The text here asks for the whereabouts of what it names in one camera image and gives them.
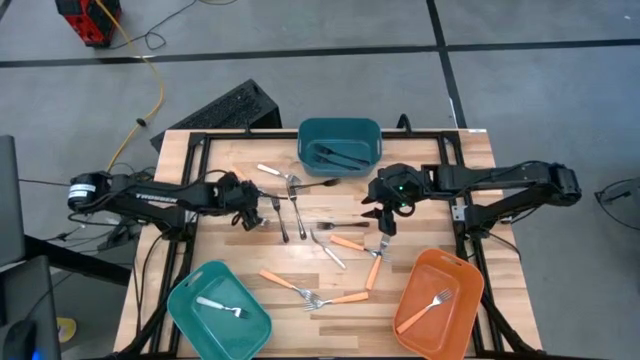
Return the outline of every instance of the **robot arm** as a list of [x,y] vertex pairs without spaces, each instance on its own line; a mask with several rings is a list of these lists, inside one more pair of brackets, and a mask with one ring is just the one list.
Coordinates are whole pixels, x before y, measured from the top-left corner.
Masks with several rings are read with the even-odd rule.
[[379,202],[382,209],[373,209],[362,216],[378,219],[380,231],[393,236],[397,232],[394,213],[411,216],[419,201],[454,200],[476,190],[515,188],[525,190],[487,206],[454,206],[454,221],[464,225],[467,233],[483,232],[501,218],[544,204],[571,206],[582,196],[574,171],[560,164],[527,161],[490,169],[423,165],[420,170],[394,164],[378,170],[378,177],[369,183],[368,195],[362,201],[363,204]]
[[237,213],[232,224],[242,220],[242,226],[249,231],[262,222],[256,209],[260,194],[251,181],[241,182],[233,172],[226,172],[217,182],[196,181],[188,185],[95,172],[71,179],[67,205],[74,211],[72,216],[106,210],[151,222],[169,238],[184,228],[188,221],[185,210],[209,216]]

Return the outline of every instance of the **orange tray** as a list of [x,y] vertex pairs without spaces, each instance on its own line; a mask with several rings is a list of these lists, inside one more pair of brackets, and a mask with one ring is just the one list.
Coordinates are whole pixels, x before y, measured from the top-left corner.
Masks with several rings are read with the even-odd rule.
[[[466,261],[438,249],[425,250],[416,260],[393,320],[398,342],[427,359],[462,359],[484,287],[482,274]],[[429,310],[404,333],[404,321],[431,304],[440,291],[453,296]]]

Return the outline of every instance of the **gray floor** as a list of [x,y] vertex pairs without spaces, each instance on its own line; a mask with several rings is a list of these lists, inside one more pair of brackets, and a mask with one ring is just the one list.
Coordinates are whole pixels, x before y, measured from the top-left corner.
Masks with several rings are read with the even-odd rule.
[[[122,22],[137,35],[189,2],[122,0]],[[436,3],[450,44],[640,37],[640,5],[630,0]],[[160,32],[166,47],[153,53],[143,43],[138,48],[191,54],[435,43],[419,0],[197,3]],[[55,41],[43,33],[55,34]],[[85,48],[53,1],[13,0],[0,21],[0,61],[126,55],[124,49]],[[639,175],[640,48],[466,52],[451,59],[467,123],[489,129],[499,165],[558,161],[577,171],[583,188],[578,205],[545,207],[515,227],[545,349],[636,358],[638,233],[606,218],[592,194]],[[280,105],[285,127],[312,116],[366,116],[391,127],[402,112],[414,127],[454,126],[435,53],[162,63],[158,70],[166,103],[121,157],[138,169],[157,159],[150,135],[248,78]],[[0,133],[16,137],[20,175],[66,181],[104,168],[134,119],[154,104],[157,89],[144,65],[5,68],[0,94]],[[25,184],[21,193],[27,233],[50,237],[74,227],[66,221],[64,188]],[[638,226],[637,209],[627,205],[612,210]],[[89,228],[82,236],[101,230]],[[133,251],[100,256],[126,263]],[[123,298],[124,289],[79,276],[56,291],[60,315],[80,322],[66,358],[109,351]]]

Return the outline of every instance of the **teal plastic container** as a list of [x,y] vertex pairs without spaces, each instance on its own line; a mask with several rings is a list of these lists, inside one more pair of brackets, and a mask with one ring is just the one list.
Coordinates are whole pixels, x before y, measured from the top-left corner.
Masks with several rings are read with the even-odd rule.
[[[356,159],[366,160],[362,165],[338,155],[318,152],[316,145]],[[318,155],[331,163],[318,161]],[[298,128],[298,158],[307,174],[321,177],[367,176],[382,157],[380,126],[366,118],[312,118]]]
[[[202,296],[248,311],[247,319],[200,305]],[[169,314],[205,360],[251,359],[271,337],[271,318],[244,285],[220,261],[200,266],[169,295]]]

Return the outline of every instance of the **wooden table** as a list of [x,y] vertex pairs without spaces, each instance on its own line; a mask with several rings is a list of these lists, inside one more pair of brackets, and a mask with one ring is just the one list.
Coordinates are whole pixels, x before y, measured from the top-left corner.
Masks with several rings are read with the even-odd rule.
[[[180,183],[188,138],[189,132],[184,130],[166,133],[158,161],[156,181]],[[466,166],[495,166],[489,137],[485,131],[461,130],[460,138]],[[384,155],[378,167],[386,167],[397,162],[414,167],[419,167],[420,164],[440,163],[438,147],[433,140],[385,140],[383,148]],[[295,140],[215,140],[212,143],[207,169],[231,170],[242,178],[251,179],[269,192],[284,194],[283,181],[258,170],[258,163],[285,173],[294,173],[303,183],[318,180],[309,177],[303,171],[296,156]],[[198,164],[194,164],[192,179],[196,177],[197,168]],[[363,221],[359,214],[372,207],[361,205],[360,201],[366,196],[367,184],[374,176],[375,171],[366,179],[348,179],[336,187],[315,187],[300,191],[298,206],[307,229],[318,220]],[[215,180],[217,177],[218,174],[211,174],[207,180]],[[478,204],[492,203],[501,197],[500,191],[478,192],[473,196]],[[347,265],[347,270],[342,271],[310,239],[301,241],[298,238],[295,214],[290,202],[283,201],[281,211],[291,237],[288,245],[282,243],[277,217],[269,199],[260,200],[258,211],[274,221],[267,229],[252,232],[245,232],[241,226],[231,226],[231,218],[228,216],[201,217],[192,269],[207,261],[223,260],[264,305],[273,320],[273,334],[259,356],[415,356],[397,343],[391,323],[417,256],[428,248],[440,248],[454,253],[451,215],[446,202],[423,201],[417,204],[412,217],[396,217],[398,234],[392,238],[388,249],[393,262],[382,264],[368,301],[325,306],[314,312],[301,310],[302,299],[296,293],[267,281],[258,275],[258,271],[268,269],[295,285],[314,289],[322,298],[329,299],[363,291],[373,263],[372,258],[358,251],[330,245]],[[325,242],[328,242],[330,234],[336,234],[375,248],[381,235],[376,225],[372,221],[372,226],[364,230],[348,228],[316,234]],[[514,241],[510,226],[496,225],[493,232],[511,242]],[[136,256],[138,277],[151,243],[158,235],[158,230],[152,226],[142,231]],[[149,260],[142,303],[143,321],[146,321],[156,308],[167,249],[168,243],[162,241],[156,246]],[[540,348],[538,331],[517,255],[492,239],[484,240],[484,249],[496,305],[526,342]],[[180,256],[177,259],[176,272],[179,264]],[[115,350],[128,345],[135,335],[136,305],[133,286],[131,280]],[[490,348],[486,315],[483,309],[479,311],[485,347]],[[170,326],[171,319],[167,316],[161,350],[167,349]],[[472,353],[470,341],[469,354]],[[180,339],[178,356],[196,356],[184,337]]]

